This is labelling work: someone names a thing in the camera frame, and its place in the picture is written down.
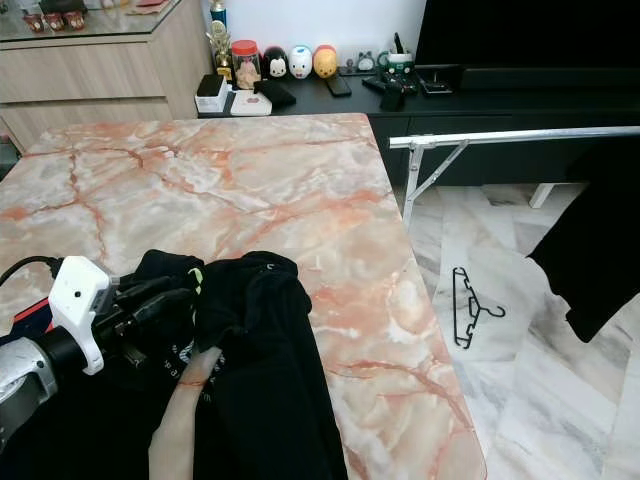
pink marble surface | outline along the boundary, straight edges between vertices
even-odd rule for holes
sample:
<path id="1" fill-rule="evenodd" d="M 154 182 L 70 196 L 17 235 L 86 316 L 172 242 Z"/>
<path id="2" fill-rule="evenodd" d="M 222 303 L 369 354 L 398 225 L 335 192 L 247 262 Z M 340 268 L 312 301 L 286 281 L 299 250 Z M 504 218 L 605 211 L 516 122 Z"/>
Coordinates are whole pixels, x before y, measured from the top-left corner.
<path id="1" fill-rule="evenodd" d="M 266 249 L 300 267 L 351 478 L 483 479 L 484 459 L 366 116 L 80 125 L 0 183 L 0 270 L 149 248 L 206 261 Z M 0 288 L 0 328 L 46 268 Z"/>

metal rack bar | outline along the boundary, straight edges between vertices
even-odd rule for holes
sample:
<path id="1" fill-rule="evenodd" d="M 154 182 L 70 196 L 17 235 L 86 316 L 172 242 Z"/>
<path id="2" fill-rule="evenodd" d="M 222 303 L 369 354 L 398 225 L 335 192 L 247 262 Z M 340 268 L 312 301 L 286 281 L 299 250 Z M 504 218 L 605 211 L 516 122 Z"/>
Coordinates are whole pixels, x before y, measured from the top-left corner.
<path id="1" fill-rule="evenodd" d="M 598 137 L 628 137 L 640 135 L 640 126 L 633 127 L 591 127 L 591 128 L 555 128 L 542 130 L 515 130 L 508 132 L 454 133 L 447 135 L 416 135 L 410 137 L 391 137 L 389 148 L 408 148 L 409 175 L 405 190 L 402 217 L 409 227 L 411 211 L 415 199 L 429 188 L 437 178 L 451 165 L 469 145 L 488 143 L 537 142 L 544 140 L 568 140 Z M 444 146 L 456 146 L 433 173 L 418 186 L 418 175 L 422 164 L 422 154 L 426 149 Z"/>

red-lid jar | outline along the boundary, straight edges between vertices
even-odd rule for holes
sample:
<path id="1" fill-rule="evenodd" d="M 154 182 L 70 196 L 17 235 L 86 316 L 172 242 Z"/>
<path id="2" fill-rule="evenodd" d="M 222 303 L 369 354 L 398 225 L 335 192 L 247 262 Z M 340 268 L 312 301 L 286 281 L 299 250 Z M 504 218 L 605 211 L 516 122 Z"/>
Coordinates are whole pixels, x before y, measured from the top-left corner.
<path id="1" fill-rule="evenodd" d="M 253 89 L 253 83 L 261 79 L 258 45 L 253 40 L 237 40 L 231 44 L 231 56 L 236 86 L 245 90 Z"/>

black tv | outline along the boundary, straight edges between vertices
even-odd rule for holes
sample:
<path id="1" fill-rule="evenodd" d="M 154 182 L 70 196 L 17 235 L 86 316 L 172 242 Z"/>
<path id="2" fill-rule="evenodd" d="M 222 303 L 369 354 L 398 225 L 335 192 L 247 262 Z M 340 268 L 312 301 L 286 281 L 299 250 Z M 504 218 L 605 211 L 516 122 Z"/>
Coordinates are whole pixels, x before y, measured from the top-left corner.
<path id="1" fill-rule="evenodd" d="M 462 86 L 640 86 L 638 0 L 427 0 L 416 64 Z"/>

black cable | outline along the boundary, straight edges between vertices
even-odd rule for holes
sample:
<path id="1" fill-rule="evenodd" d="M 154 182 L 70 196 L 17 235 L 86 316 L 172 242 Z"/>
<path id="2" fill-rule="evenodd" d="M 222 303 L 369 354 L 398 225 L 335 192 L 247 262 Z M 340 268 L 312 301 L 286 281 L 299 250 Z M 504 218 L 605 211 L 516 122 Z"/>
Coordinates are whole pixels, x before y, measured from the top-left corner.
<path id="1" fill-rule="evenodd" d="M 56 276 L 58 275 L 58 271 L 60 270 L 60 265 L 62 265 L 63 260 L 64 258 L 44 257 L 42 255 L 34 255 L 33 257 L 23 258 L 19 262 L 16 262 L 11 267 L 9 267 L 7 271 L 4 272 L 2 276 L 0 276 L 0 286 L 2 286 L 2 284 L 6 282 L 9 279 L 9 277 L 14 273 L 16 273 L 19 269 L 21 269 L 22 267 L 24 267 L 29 263 L 35 263 L 35 262 L 46 263 L 49 266 L 49 270 L 51 270 L 51 276 L 53 278 L 56 278 Z"/>

